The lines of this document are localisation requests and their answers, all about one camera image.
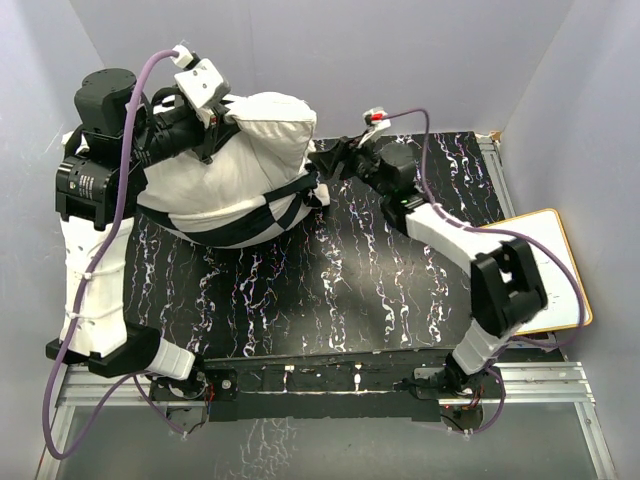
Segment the whiteboard with orange frame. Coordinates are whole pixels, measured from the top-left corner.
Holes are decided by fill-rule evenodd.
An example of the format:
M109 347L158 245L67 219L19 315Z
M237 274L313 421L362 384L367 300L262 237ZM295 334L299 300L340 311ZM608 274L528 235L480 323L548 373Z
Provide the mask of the whiteboard with orange frame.
M561 217L556 210L539 210L487 225L487 228L525 234L543 244L569 270L581 294L586 296ZM548 295L548 304L533 320L524 324L517 334L537 334L575 328L578 325L579 306L569 280L548 255L536 247L533 247L532 251ZM593 314L586 297L584 303L584 325L587 326L592 322Z

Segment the aluminium frame rail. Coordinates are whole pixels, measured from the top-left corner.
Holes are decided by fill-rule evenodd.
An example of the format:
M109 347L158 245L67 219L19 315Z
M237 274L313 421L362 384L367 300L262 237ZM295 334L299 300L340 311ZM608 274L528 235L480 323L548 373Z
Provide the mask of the aluminium frame rail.
M597 477L615 478L580 363L497 362L460 392L437 385L442 374L438 365L415 365L406 358L237 360L208 365L197 376L195 392L180 396L168 382L144 374L107 379L72 366L46 404L45 444L57 460L71 456L78 447L68 442L72 414L91 399L97 402L91 421L106 406L143 402L182 437L194 430L172 420L179 410L200 410L199 426L268 418L410 418L469 438L493 426L508 403L569 403L576 409Z

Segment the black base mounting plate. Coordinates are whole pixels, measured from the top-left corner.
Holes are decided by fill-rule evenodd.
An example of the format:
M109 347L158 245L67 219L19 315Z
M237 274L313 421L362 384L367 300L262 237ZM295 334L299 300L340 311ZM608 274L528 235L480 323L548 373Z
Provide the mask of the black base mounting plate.
M273 419L409 418L438 422L447 406L474 410L505 393L498 371L461 394L431 390L413 396L396 384L427 378L445 350L396 350L263 359L207 360L189 386L155 380L151 396L172 406L202 406L209 422Z

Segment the black white checkered pillowcase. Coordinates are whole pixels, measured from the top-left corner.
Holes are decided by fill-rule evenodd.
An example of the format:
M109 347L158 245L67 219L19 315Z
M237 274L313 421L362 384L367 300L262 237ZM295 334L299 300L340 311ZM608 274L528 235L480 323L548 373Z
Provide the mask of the black white checkered pillowcase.
M310 213L330 203L327 186L318 178L306 154L307 173L292 183L264 195L264 203L228 217L175 223L166 213L138 204L148 179L134 160L114 157L99 161L91 149L76 150L61 165L56 178L56 208L63 227L73 224L96 231L122 227L142 214L177 237L219 249L237 249L274 239L292 229Z

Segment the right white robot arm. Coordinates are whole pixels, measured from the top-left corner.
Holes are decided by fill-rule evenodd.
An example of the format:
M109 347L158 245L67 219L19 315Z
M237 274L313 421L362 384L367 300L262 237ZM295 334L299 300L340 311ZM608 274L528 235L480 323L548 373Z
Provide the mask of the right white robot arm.
M495 240L442 211L418 190L411 148L388 144L375 150L343 137L329 150L309 156L325 178L356 177L381 197L386 222L455 263L470 279L471 324L443 367L427 378L411 375L396 384L413 396L427 390L460 397L478 389L489 367L519 328L547 305L533 252L522 239Z

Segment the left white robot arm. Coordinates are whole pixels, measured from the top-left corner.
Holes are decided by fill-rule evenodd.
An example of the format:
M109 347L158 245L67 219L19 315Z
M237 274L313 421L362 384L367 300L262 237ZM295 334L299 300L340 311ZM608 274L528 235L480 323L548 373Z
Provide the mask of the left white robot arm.
M148 326L124 318L124 273L145 170L192 150L209 161L221 140L228 82L198 64L146 98L146 75L121 68L89 74L74 96L81 123L55 178L55 210L66 249L66 316L46 356L84 364L103 378L145 373L194 399L207 388L201 359Z

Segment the white pillow insert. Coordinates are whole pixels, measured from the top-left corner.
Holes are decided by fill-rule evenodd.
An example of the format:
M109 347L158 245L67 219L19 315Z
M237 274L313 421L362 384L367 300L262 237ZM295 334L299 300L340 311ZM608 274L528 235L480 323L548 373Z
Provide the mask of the white pillow insert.
M230 104L225 119L239 128L209 164L182 153L145 170L138 204L173 222L228 217L264 203L264 195L307 173L317 114L296 97L264 92Z

